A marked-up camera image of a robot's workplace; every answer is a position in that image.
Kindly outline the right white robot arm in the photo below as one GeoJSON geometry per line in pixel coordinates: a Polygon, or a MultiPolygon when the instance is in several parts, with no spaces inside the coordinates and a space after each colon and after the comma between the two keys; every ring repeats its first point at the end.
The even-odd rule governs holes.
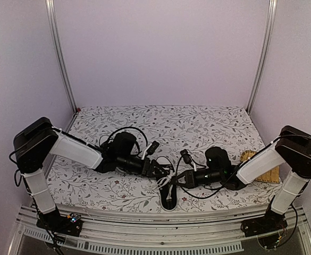
{"type": "Polygon", "coordinates": [[[269,213],[260,220],[266,232],[280,224],[280,215],[311,180],[311,135],[289,125],[270,144],[238,165],[232,165],[228,153],[220,147],[207,149],[205,157],[206,168],[175,174],[171,182],[185,190],[214,182],[229,190],[241,190],[275,167],[289,165],[290,172],[271,200],[269,213]]]}

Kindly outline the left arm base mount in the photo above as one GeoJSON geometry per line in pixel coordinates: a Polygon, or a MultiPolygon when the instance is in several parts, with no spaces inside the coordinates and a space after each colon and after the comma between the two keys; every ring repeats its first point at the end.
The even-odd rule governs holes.
{"type": "Polygon", "coordinates": [[[44,228],[50,232],[79,237],[83,221],[80,215],[71,213],[67,216],[62,216],[56,208],[54,211],[47,214],[39,213],[36,226],[44,228]]]}

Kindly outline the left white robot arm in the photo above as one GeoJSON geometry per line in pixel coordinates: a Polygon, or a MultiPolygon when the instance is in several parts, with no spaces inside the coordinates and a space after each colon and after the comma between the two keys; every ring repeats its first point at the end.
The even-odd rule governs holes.
{"type": "Polygon", "coordinates": [[[120,128],[101,146],[94,146],[54,127],[48,118],[41,117],[14,137],[14,150],[9,159],[18,167],[30,196],[44,214],[44,223],[52,230],[60,230],[64,219],[56,213],[56,204],[43,174],[43,163],[48,155],[70,159],[99,173],[119,168],[158,180],[169,175],[169,171],[156,160],[149,159],[159,146],[158,142],[147,143],[142,157],[139,157],[132,153],[134,148],[140,148],[137,138],[127,130],[127,127],[120,128]]]}

